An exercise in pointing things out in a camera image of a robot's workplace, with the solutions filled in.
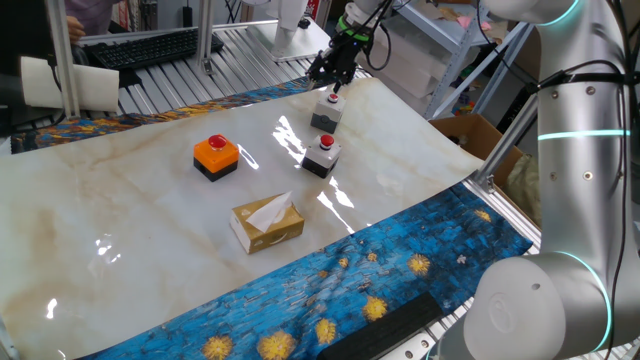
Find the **teal light ring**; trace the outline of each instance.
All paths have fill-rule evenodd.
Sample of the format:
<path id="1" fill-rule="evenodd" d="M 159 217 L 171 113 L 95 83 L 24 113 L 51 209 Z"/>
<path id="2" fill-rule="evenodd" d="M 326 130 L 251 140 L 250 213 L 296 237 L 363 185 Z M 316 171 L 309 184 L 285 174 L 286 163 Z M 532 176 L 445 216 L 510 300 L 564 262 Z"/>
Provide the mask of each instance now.
<path id="1" fill-rule="evenodd" d="M 566 139 L 576 137 L 595 137 L 595 136 L 630 136 L 631 131 L 627 130 L 583 130 L 583 131 L 568 131 L 552 134 L 544 134 L 538 136 L 538 141 L 551 140 L 551 139 Z"/>
<path id="2" fill-rule="evenodd" d="M 584 265 L 584 267 L 587 268 L 587 270 L 589 270 L 591 275 L 593 275 L 593 277 L 596 279 L 598 286 L 600 286 L 600 291 L 602 292 L 602 296 L 604 297 L 604 302 L 607 305 L 607 330 L 605 331 L 604 337 L 602 338 L 602 341 L 600 341 L 600 344 L 591 352 L 598 351 L 609 338 L 609 333 L 611 332 L 611 324 L 613 323 L 613 314 L 611 313 L 611 302 L 609 301 L 609 293 L 607 293 L 607 288 L 604 287 L 604 284 L 602 283 L 602 280 L 600 280 L 600 277 L 598 277 L 598 274 L 596 274 L 596 272 L 591 268 L 591 266 L 589 266 L 586 262 L 582 261 L 582 259 L 578 258 L 575 255 L 566 253 L 564 251 L 556 251 L 556 252 L 558 254 L 564 254 L 578 260 L 582 265 Z"/>
<path id="3" fill-rule="evenodd" d="M 573 11 L 573 9 L 575 9 L 575 8 L 576 8 L 576 6 L 578 6 L 578 3 L 579 3 L 579 2 L 580 2 L 580 0 L 575 0 L 575 1 L 573 2 L 573 5 L 571 5 L 571 7 L 569 8 L 569 10 L 567 10 L 567 12 L 565 12 L 564 14 L 562 14 L 562 16 L 560 16 L 559 18 L 557 18 L 557 19 L 553 20 L 552 22 L 548 22 L 548 23 L 546 23 L 546 24 L 538 24 L 538 26 L 550 26 L 550 25 L 556 24 L 556 23 L 557 23 L 557 22 L 559 22 L 560 20 L 562 20 L 562 19 L 566 18 L 566 17 L 569 15 L 569 13 L 571 13 L 571 12 Z"/>

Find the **cable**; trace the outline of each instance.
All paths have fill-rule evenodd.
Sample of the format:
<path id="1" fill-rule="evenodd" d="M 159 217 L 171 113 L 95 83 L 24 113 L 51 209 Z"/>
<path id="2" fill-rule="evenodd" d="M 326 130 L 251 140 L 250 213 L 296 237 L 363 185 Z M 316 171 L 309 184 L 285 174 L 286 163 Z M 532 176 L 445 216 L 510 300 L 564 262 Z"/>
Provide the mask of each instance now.
<path id="1" fill-rule="evenodd" d="M 235 18 L 238 18 L 238 15 L 240 14 L 240 9 L 242 9 L 242 1 L 238 1 L 238 8 L 236 8 L 236 14 L 235 14 Z"/>
<path id="2" fill-rule="evenodd" d="M 608 60 L 591 60 L 591 61 L 587 61 L 587 62 L 583 62 L 582 64 L 576 65 L 574 67 L 570 67 L 566 70 L 564 70 L 565 73 L 569 73 L 569 72 L 573 72 L 575 70 L 581 69 L 585 66 L 589 66 L 589 65 L 594 65 L 594 64 L 603 64 L 603 65 L 607 65 L 609 66 L 616 74 L 620 74 L 620 69 L 618 69 L 618 67 L 612 63 L 611 61 Z"/>
<path id="3" fill-rule="evenodd" d="M 371 66 L 371 68 L 375 71 L 383 70 L 385 67 L 387 67 L 387 65 L 389 65 L 389 60 L 391 60 L 391 36 L 389 35 L 389 31 L 387 30 L 387 28 L 380 24 L 380 22 L 382 21 L 382 17 L 384 16 L 384 14 L 386 14 L 387 11 L 389 11 L 389 7 L 391 6 L 391 4 L 392 4 L 392 1 L 389 1 L 385 4 L 385 7 L 382 9 L 382 14 L 378 16 L 378 19 L 376 20 L 375 24 L 373 24 L 373 28 L 371 29 L 371 37 L 369 38 L 369 45 L 368 45 L 369 47 L 365 52 L 365 57 L 367 58 L 367 64 Z M 371 55 L 371 50 L 373 48 L 374 34 L 378 26 L 380 26 L 382 31 L 387 35 L 387 43 L 389 44 L 389 48 L 387 49 L 387 59 L 384 61 L 384 64 L 382 64 L 381 67 L 376 68 L 375 66 L 371 65 L 370 55 Z"/>
<path id="4" fill-rule="evenodd" d="M 398 7 L 394 7 L 393 10 L 395 11 L 400 11 L 402 10 L 403 7 L 407 6 L 410 2 L 412 2 L 413 0 L 407 0 L 404 3 L 402 3 L 402 5 L 398 6 Z"/>
<path id="5" fill-rule="evenodd" d="M 229 16 L 227 17 L 227 24 L 229 23 L 229 21 L 231 21 L 232 23 L 235 23 L 236 18 L 233 16 L 233 9 L 229 4 L 229 0 L 224 0 L 224 4 L 227 6 L 227 9 L 229 10 Z"/>
<path id="6" fill-rule="evenodd" d="M 62 86 L 60 85 L 60 81 L 58 81 L 58 74 L 56 74 L 56 68 L 53 64 L 49 64 L 51 67 L 51 73 L 53 74 L 53 81 L 56 82 L 56 86 L 58 86 L 58 90 L 62 92 Z"/>
<path id="7" fill-rule="evenodd" d="M 480 0 L 478 0 L 478 2 L 476 3 L 476 17 L 478 19 L 477 23 L 478 23 L 478 28 L 480 29 L 480 34 L 482 34 L 482 37 L 484 37 L 484 39 L 487 41 L 487 44 L 489 46 L 493 46 L 493 43 L 491 42 L 491 40 L 489 40 L 487 35 L 484 33 L 484 30 L 482 30 L 482 21 L 480 20 Z M 504 61 L 504 58 L 502 58 L 501 54 L 498 52 L 498 50 L 496 50 L 496 48 L 493 48 L 493 51 L 496 52 L 496 54 L 498 55 L 498 59 L 502 61 L 502 64 L 507 68 L 507 70 L 509 70 L 511 74 L 513 74 L 513 76 L 518 78 L 518 80 L 520 80 L 520 82 L 522 82 L 524 85 L 531 84 L 531 81 L 524 80 L 519 74 L 517 74 L 515 71 L 513 71 L 513 69 L 511 69 L 511 67 L 507 64 L 506 61 Z"/>
<path id="8" fill-rule="evenodd" d="M 614 15 L 617 17 L 618 19 L 618 25 L 621 27 L 622 33 L 623 33 L 623 37 L 624 37 L 624 52 L 625 52 L 625 70 L 626 73 L 631 73 L 633 71 L 635 71 L 635 64 L 636 64 L 636 60 L 635 59 L 631 59 L 631 51 L 629 49 L 630 47 L 630 40 L 629 40 L 629 33 L 627 31 L 627 23 L 626 23 L 626 19 L 624 17 L 624 13 L 622 12 L 622 4 L 620 3 L 620 0 L 614 0 L 613 3 L 607 1 L 608 4 L 613 5 L 612 6 L 612 10 L 614 12 Z M 611 324 L 611 337 L 609 338 L 609 346 L 607 349 L 607 354 L 604 357 L 605 360 L 609 359 L 609 356 L 611 356 L 611 351 L 613 349 L 613 341 L 614 341 L 614 336 L 615 336 L 615 304 L 616 304 L 616 289 L 617 289 L 617 285 L 618 285 L 618 276 L 620 275 L 620 268 L 622 267 L 622 259 L 624 257 L 624 250 L 625 250 L 625 246 L 626 246 L 626 230 L 627 230 L 627 216 L 626 216 L 626 211 L 627 211 L 627 206 L 626 206 L 626 202 L 627 202 L 627 178 L 630 176 L 629 173 L 629 169 L 627 168 L 627 105 L 626 105 L 626 101 L 624 98 L 624 87 L 621 87 L 622 90 L 622 96 L 619 96 L 619 98 L 621 99 L 621 111 L 622 111 L 622 162 L 624 163 L 624 173 L 622 173 L 622 240 L 620 242 L 620 252 L 618 255 L 618 261 L 616 264 L 616 269 L 613 275 L 613 285 L 611 287 L 611 313 L 614 314 Z M 635 98 L 635 87 L 634 86 L 629 86 L 629 91 L 630 91 L 630 95 L 632 98 Z M 632 119 L 635 116 L 637 112 L 634 111 L 634 114 L 632 115 Z"/>
<path id="9" fill-rule="evenodd" d="M 389 48 L 387 49 L 387 59 L 384 61 L 384 64 L 382 64 L 382 66 L 379 68 L 373 66 L 371 64 L 371 59 L 369 58 L 369 55 L 371 54 L 371 49 L 369 49 L 369 51 L 365 53 L 367 58 L 367 64 L 369 65 L 369 67 L 371 67 L 371 69 L 375 71 L 381 71 L 384 68 L 386 68 L 387 65 L 389 65 L 389 60 L 391 60 L 391 36 L 389 36 L 389 31 L 387 30 L 386 26 L 380 24 L 380 29 L 382 29 L 382 31 L 384 31 L 384 33 L 387 35 L 387 44 L 389 44 Z"/>

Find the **desk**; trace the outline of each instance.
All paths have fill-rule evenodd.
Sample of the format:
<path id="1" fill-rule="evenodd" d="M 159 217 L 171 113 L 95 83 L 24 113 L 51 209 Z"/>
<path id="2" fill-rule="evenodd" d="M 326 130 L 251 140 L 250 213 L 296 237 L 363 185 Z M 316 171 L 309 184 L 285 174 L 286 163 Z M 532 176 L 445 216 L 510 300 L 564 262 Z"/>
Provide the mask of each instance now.
<path id="1" fill-rule="evenodd" d="M 24 358 L 76 358 L 159 325 L 450 187 L 481 161 L 376 79 L 345 88 L 343 155 L 299 168 L 308 92 L 0 159 L 0 313 Z M 192 146 L 221 132 L 240 168 L 210 183 Z M 230 209 L 293 190 L 301 237 L 248 256 Z"/>

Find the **red button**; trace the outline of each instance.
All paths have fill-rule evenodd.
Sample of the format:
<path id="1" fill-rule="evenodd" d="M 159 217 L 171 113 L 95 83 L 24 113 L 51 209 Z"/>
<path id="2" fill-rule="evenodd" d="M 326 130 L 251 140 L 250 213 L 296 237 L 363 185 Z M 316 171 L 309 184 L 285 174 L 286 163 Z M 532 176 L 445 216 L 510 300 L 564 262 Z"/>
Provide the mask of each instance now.
<path id="1" fill-rule="evenodd" d="M 209 145 L 211 145 L 214 149 L 222 149 L 225 145 L 227 145 L 227 139 L 222 135 L 213 135 L 209 138 Z"/>
<path id="2" fill-rule="evenodd" d="M 324 147 L 331 147 L 331 145 L 333 145 L 333 137 L 331 135 L 322 135 L 322 137 L 320 137 L 320 143 Z"/>
<path id="3" fill-rule="evenodd" d="M 329 94 L 329 97 L 327 98 L 327 100 L 332 104 L 336 104 L 338 102 L 338 95 Z"/>

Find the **person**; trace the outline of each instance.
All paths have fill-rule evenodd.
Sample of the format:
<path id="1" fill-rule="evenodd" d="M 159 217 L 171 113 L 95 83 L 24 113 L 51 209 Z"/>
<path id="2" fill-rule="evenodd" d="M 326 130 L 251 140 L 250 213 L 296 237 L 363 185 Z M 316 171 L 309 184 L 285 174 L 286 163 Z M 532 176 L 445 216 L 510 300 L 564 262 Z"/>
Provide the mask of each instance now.
<path id="1" fill-rule="evenodd" d="M 106 34 L 111 22 L 111 9 L 120 1 L 65 0 L 71 44 L 77 44 L 84 36 Z"/>

